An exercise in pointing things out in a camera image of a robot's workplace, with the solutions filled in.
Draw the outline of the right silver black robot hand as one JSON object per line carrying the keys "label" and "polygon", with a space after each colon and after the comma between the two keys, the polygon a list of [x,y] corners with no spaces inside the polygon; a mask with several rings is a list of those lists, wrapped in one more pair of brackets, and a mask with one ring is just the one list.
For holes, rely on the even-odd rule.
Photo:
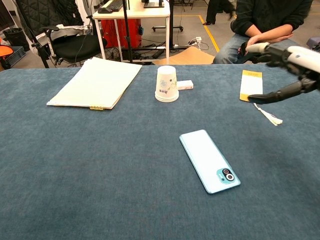
{"label": "right silver black robot hand", "polygon": [[269,67],[287,69],[298,76],[298,81],[267,94],[251,94],[246,100],[256,104],[280,102],[302,93],[320,89],[320,53],[301,46],[290,46],[286,49],[276,47],[268,42],[248,46],[249,53],[267,56]]}

